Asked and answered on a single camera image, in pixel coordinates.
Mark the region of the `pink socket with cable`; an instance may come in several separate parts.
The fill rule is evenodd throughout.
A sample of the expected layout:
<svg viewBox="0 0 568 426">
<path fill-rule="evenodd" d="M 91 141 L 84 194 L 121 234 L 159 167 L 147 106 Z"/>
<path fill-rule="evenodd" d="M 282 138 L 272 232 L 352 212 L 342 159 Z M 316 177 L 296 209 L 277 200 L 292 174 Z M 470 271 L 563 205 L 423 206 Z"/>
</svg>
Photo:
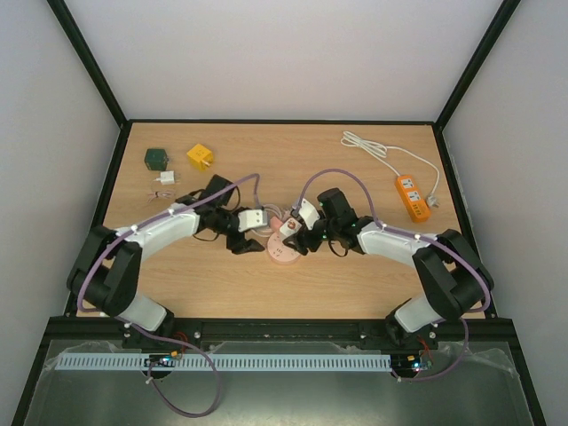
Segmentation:
<svg viewBox="0 0 568 426">
<path fill-rule="evenodd" d="M 293 264 L 299 260 L 300 254 L 283 244 L 286 236 L 280 231 L 283 225 L 288 225 L 289 211 L 271 203 L 264 204 L 263 208 L 268 213 L 268 225 L 252 229 L 251 232 L 264 239 L 267 254 L 273 262 L 280 265 Z"/>
</svg>

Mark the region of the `yellow cube socket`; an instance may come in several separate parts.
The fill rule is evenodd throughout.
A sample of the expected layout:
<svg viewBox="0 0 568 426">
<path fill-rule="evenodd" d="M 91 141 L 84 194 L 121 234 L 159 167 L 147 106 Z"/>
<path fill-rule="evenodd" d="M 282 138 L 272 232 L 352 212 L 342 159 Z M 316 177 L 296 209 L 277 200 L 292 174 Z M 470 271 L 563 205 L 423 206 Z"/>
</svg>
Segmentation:
<svg viewBox="0 0 568 426">
<path fill-rule="evenodd" d="M 187 153 L 190 165 L 199 171 L 207 170 L 214 161 L 213 153 L 204 145 L 196 144 Z"/>
</svg>

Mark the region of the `small white charger adapter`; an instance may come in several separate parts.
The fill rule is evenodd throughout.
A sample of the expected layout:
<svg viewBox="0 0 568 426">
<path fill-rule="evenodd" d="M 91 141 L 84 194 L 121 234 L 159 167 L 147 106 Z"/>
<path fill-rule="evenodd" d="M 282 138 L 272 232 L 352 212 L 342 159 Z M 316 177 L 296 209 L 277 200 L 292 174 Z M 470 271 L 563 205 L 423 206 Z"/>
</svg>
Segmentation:
<svg viewBox="0 0 568 426">
<path fill-rule="evenodd" d="M 163 186 L 175 185 L 181 179 L 181 175 L 174 170 L 161 171 L 154 182 Z"/>
</svg>

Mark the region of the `orange power strip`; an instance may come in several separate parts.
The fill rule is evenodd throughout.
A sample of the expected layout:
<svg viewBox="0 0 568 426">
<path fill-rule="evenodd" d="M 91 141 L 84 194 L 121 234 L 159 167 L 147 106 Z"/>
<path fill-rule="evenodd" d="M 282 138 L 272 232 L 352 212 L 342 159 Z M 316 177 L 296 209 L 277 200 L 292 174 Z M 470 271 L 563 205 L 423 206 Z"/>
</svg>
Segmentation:
<svg viewBox="0 0 568 426">
<path fill-rule="evenodd" d="M 430 219 L 430 207 L 422 197 L 422 193 L 411 175 L 398 176 L 395 187 L 407 214 L 414 223 L 423 223 Z"/>
</svg>

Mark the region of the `green dragon cube socket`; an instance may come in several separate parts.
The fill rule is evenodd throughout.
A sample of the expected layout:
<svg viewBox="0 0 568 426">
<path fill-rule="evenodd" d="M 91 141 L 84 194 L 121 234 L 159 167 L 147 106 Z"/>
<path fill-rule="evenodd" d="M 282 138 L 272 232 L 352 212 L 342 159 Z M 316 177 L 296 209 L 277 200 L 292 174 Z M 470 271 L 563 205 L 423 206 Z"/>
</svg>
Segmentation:
<svg viewBox="0 0 568 426">
<path fill-rule="evenodd" d="M 169 157 L 163 148 L 148 148 L 145 153 L 144 163 L 148 170 L 166 171 L 168 169 Z"/>
</svg>

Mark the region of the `white tiger cube socket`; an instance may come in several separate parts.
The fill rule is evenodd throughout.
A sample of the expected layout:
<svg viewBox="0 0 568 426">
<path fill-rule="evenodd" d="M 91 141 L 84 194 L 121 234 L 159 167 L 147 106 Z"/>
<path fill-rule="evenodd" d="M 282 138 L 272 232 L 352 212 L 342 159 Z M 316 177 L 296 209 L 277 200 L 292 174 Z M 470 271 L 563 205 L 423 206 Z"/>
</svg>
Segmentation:
<svg viewBox="0 0 568 426">
<path fill-rule="evenodd" d="M 297 234 L 301 228 L 302 223 L 296 220 L 293 217 L 288 218 L 279 229 L 280 238 L 284 241 L 286 238 L 289 238 L 295 234 Z"/>
</svg>

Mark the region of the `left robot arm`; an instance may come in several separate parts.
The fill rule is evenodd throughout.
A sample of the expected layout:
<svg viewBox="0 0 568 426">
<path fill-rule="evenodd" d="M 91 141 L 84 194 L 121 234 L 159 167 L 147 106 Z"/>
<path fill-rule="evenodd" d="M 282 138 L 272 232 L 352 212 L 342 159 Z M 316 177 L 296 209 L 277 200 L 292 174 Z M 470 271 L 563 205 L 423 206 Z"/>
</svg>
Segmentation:
<svg viewBox="0 0 568 426">
<path fill-rule="evenodd" d="M 261 203 L 254 208 L 226 207 L 247 181 L 259 183 L 260 177 L 253 173 L 231 182 L 215 175 L 204 190 L 176 199 L 163 212 L 140 223 L 117 229 L 93 227 L 67 278 L 76 309 L 104 313 L 160 341 L 171 338 L 174 314 L 139 290 L 141 265 L 176 241 L 204 230 L 223 235 L 226 248 L 234 255 L 264 251 L 260 242 L 246 236 L 268 223 Z"/>
</svg>

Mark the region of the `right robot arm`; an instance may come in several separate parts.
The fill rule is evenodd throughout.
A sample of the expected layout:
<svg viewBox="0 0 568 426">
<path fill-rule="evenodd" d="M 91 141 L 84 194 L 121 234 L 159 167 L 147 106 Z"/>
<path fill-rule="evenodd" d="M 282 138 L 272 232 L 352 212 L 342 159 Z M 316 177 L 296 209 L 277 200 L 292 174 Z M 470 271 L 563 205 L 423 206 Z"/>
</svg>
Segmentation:
<svg viewBox="0 0 568 426">
<path fill-rule="evenodd" d="M 428 325 L 458 320 L 476 304 L 489 301 L 493 277 L 461 233 L 411 233 L 371 216 L 360 217 L 337 188 L 321 193 L 318 202 L 314 207 L 303 200 L 283 225 L 286 247 L 305 256 L 322 243 L 337 242 L 345 252 L 382 256 L 415 269 L 422 295 L 405 301 L 385 319 L 385 334 L 393 346 L 407 347 Z"/>
</svg>

